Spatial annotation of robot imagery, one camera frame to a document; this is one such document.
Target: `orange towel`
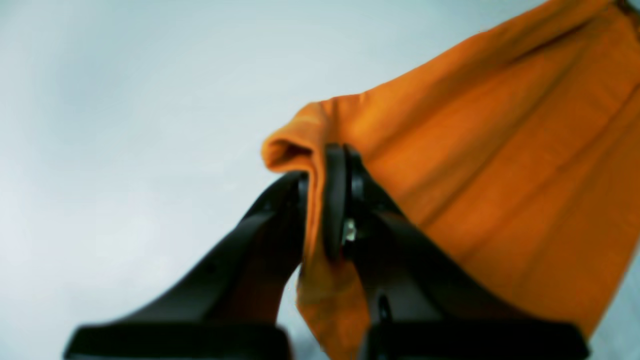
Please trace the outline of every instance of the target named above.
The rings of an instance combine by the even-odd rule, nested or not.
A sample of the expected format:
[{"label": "orange towel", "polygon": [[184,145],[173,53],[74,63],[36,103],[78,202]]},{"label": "orange towel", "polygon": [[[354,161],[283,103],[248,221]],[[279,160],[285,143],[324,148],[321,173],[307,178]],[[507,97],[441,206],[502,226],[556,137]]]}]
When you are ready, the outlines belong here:
[{"label": "orange towel", "polygon": [[611,0],[550,0],[264,142],[269,169],[310,174],[298,309],[332,359],[369,315],[353,264],[317,240],[331,142],[478,282],[590,336],[640,234],[639,30]]}]

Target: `metal bolt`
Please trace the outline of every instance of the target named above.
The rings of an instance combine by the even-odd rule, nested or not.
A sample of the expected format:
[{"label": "metal bolt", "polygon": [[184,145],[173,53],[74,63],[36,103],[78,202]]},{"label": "metal bolt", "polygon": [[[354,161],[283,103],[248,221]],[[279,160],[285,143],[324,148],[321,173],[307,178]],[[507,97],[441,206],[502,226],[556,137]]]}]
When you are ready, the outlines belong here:
[{"label": "metal bolt", "polygon": [[344,228],[342,230],[342,244],[347,241],[356,240],[356,222],[352,218],[348,218],[344,221]]}]

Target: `white wall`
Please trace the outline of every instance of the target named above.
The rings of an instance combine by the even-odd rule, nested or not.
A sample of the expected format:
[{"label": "white wall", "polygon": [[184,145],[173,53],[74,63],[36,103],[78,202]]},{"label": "white wall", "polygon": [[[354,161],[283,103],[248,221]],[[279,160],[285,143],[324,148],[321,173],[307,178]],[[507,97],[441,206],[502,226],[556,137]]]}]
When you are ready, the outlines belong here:
[{"label": "white wall", "polygon": [[[542,2],[0,2],[0,359],[56,359],[172,285],[277,177],[260,145],[307,102]],[[639,274],[594,358],[640,358]],[[326,359],[293,295],[298,359]]]}]

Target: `orange cloth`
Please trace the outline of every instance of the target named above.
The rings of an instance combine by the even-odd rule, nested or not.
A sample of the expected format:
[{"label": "orange cloth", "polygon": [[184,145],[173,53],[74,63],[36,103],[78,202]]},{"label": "orange cloth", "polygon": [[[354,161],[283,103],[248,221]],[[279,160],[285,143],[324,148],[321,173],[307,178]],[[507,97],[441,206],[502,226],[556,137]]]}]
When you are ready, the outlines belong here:
[{"label": "orange cloth", "polygon": [[610,0],[550,0],[362,94],[306,105],[262,148],[309,173],[298,309],[327,354],[369,326],[318,241],[324,146],[350,143],[406,216],[504,300],[590,336],[640,234],[640,41]]}]

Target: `black plastic part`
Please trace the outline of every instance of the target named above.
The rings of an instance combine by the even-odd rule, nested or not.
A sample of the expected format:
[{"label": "black plastic part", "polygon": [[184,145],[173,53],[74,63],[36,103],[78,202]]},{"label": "black plastic part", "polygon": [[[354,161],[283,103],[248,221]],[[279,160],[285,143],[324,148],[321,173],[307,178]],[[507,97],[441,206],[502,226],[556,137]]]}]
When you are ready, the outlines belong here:
[{"label": "black plastic part", "polygon": [[284,331],[273,324],[131,323],[85,327],[67,359],[283,360]]},{"label": "black plastic part", "polygon": [[304,173],[282,176],[174,287],[121,320],[80,327],[65,359],[289,359],[275,322],[302,255],[307,186]]},{"label": "black plastic part", "polygon": [[409,222],[345,147],[357,236],[353,260],[372,327],[361,360],[585,359],[571,324],[545,322],[504,302],[467,275]]},{"label": "black plastic part", "polygon": [[358,360],[583,360],[589,351],[567,324],[543,322],[379,323]]},{"label": "black plastic part", "polygon": [[331,262],[340,259],[344,219],[348,217],[346,203],[349,199],[348,166],[346,153],[338,144],[326,146],[326,179],[323,192],[323,245]]},{"label": "black plastic part", "polygon": [[[576,327],[537,319],[468,276],[409,222],[354,148],[327,146],[326,166],[323,245],[330,261],[354,262],[371,316],[359,360],[588,357]],[[275,321],[301,260],[307,192],[306,174],[282,176],[174,287],[123,319],[80,327],[65,359],[290,360]],[[343,244],[347,218],[356,237]]]}]

